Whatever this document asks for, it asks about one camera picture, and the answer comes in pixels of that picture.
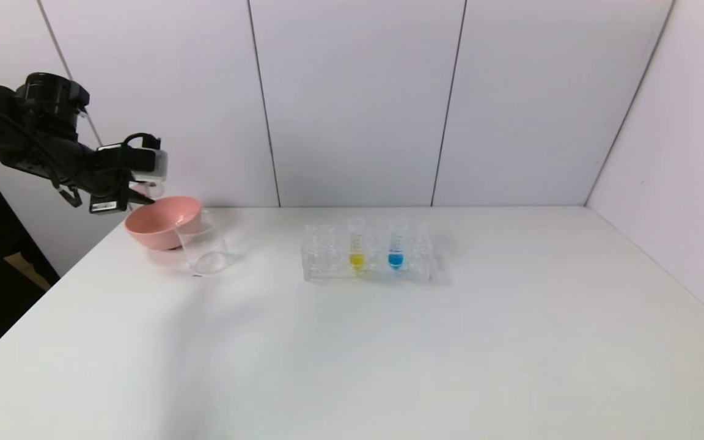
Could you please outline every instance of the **white tabletop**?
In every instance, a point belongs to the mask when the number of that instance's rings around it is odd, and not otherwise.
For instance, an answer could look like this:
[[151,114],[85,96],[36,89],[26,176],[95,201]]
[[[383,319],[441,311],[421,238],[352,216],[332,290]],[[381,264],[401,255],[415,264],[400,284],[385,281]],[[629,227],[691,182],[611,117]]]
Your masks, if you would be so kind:
[[[704,307],[585,208],[225,209],[193,277],[119,227],[0,340],[0,439],[704,439]],[[305,223],[430,226],[435,284],[305,282]]]

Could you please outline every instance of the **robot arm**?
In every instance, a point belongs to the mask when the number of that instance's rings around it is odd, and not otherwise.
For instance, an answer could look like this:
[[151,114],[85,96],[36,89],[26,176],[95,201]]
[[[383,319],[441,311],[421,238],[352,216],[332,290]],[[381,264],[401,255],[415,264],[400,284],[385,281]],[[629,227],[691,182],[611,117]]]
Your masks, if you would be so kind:
[[[0,162],[49,179],[74,207],[82,203],[78,189],[86,191],[92,214],[125,211],[130,202],[153,203],[129,182],[164,180],[167,153],[160,140],[136,133],[92,150],[78,142],[75,131],[87,104],[89,93],[80,84],[50,73],[32,73],[16,92],[0,86]],[[142,145],[131,147],[134,139]]]

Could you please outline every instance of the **white wall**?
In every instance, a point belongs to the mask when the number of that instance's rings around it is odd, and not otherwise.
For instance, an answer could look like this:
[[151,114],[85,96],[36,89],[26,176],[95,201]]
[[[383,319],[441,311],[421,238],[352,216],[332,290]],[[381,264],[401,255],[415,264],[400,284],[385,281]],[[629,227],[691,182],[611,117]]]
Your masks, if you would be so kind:
[[670,0],[469,0],[434,205],[584,204]]
[[252,0],[283,206],[430,204],[463,3]]
[[704,0],[679,0],[588,205],[704,302]]
[[[0,0],[0,86],[14,90],[32,72],[66,76],[37,3]],[[78,119],[78,134],[81,142],[96,145],[87,120]],[[123,214],[89,214],[85,194],[84,205],[72,208],[50,181],[2,164],[0,192],[59,275],[64,275],[123,218]]]
[[44,0],[103,143],[162,138],[167,195],[277,206],[246,0]]

